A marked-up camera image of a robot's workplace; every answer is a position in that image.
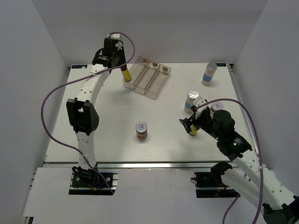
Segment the yellow label brown bottle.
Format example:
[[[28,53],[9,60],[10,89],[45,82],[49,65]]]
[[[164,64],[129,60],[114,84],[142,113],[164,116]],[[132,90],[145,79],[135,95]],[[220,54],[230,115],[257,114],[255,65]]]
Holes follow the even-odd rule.
[[[127,66],[121,67],[121,72],[122,72],[123,79],[124,79],[125,82],[128,83],[132,80],[131,74],[130,74]]]

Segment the white bottle silver cap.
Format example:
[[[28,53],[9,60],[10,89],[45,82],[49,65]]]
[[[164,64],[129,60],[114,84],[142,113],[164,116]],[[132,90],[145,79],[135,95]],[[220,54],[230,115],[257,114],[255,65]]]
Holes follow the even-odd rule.
[[[193,107],[193,102],[199,97],[199,93],[196,90],[190,90],[187,93],[185,100],[184,111],[186,113],[192,113],[191,108]]]

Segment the red label spice jar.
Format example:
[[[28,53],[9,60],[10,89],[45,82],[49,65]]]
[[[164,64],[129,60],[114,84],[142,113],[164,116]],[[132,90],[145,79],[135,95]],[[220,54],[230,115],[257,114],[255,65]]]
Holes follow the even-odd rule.
[[[135,131],[139,139],[145,139],[148,136],[148,127],[144,121],[137,122]]]

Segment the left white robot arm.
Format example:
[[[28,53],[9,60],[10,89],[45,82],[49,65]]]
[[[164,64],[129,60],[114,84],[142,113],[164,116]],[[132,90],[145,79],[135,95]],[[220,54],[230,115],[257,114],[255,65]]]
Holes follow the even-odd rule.
[[[120,36],[120,34],[113,34],[104,39],[104,47],[96,52],[92,60],[94,72],[117,67],[126,62]],[[99,180],[99,175],[91,170],[97,165],[94,153],[94,132],[100,122],[94,105],[110,73],[105,71],[88,78],[79,94],[73,99],[68,99],[66,103],[69,122],[76,134],[78,149],[81,151],[78,169],[87,170],[82,179],[88,186],[96,185]]]

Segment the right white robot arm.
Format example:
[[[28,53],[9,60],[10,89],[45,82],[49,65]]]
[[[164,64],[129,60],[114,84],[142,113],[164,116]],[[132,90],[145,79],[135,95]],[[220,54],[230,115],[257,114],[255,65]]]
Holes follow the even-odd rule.
[[[180,119],[187,133],[202,129],[217,140],[217,147],[250,179],[246,181],[227,162],[219,162],[211,169],[211,181],[216,186],[228,185],[254,206],[263,210],[268,224],[294,224],[299,220],[299,198],[287,189],[268,170],[251,145],[235,131],[231,114],[219,110],[210,115],[205,109],[200,115]]]

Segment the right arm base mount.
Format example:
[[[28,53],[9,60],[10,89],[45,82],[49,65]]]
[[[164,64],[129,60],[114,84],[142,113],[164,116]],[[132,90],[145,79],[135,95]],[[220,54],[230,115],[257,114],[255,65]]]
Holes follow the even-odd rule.
[[[194,176],[190,178],[191,182],[196,187],[197,198],[233,198],[238,196],[238,193],[225,185],[221,176],[228,169],[233,167],[225,162],[221,161],[211,167],[209,172],[196,172]]]

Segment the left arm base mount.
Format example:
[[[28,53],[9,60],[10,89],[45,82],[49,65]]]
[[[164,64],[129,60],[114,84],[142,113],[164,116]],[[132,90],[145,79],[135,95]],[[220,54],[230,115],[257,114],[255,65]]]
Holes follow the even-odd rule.
[[[92,169],[72,167],[69,195],[112,196],[116,190],[116,174],[104,172],[99,175]]]

